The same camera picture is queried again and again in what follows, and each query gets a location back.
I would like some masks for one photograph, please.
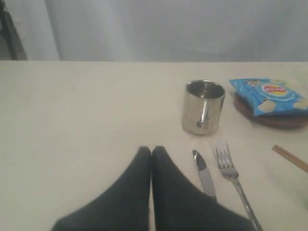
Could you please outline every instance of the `stainless steel cup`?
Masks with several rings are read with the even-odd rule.
[[[187,83],[182,115],[183,128],[199,135],[216,131],[224,98],[224,88],[215,82],[195,80]]]

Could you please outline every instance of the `chopstick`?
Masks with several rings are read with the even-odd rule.
[[[299,167],[301,170],[308,173],[308,164],[305,161],[299,159],[298,157],[296,157],[295,155],[293,155],[292,153],[288,152],[287,150],[283,149],[278,145],[272,147],[272,150],[281,155],[282,157],[284,157],[285,159],[287,159],[288,161],[290,161],[292,164]]]

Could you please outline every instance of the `knife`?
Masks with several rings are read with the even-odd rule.
[[[204,193],[217,201],[214,183],[204,159],[197,150],[193,150],[192,154]]]

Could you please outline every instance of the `blue chip bag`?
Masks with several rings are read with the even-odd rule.
[[[236,93],[248,102],[254,116],[308,115],[308,100],[287,87],[286,82],[269,78],[231,79]]]

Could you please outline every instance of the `white table surface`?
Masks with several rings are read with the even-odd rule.
[[[308,162],[308,128],[248,121],[233,107],[228,86],[231,78],[271,77],[300,89],[296,79],[305,81],[307,63],[3,61],[0,73],[0,230],[49,231],[107,189],[140,145],[165,146],[201,189],[191,153],[199,150],[218,202],[246,216],[215,164],[211,145],[221,137],[264,230],[308,229],[308,175],[271,150],[278,144]],[[184,85],[193,79],[227,89],[215,135],[196,137],[181,128]],[[154,230],[152,202],[150,209]]]

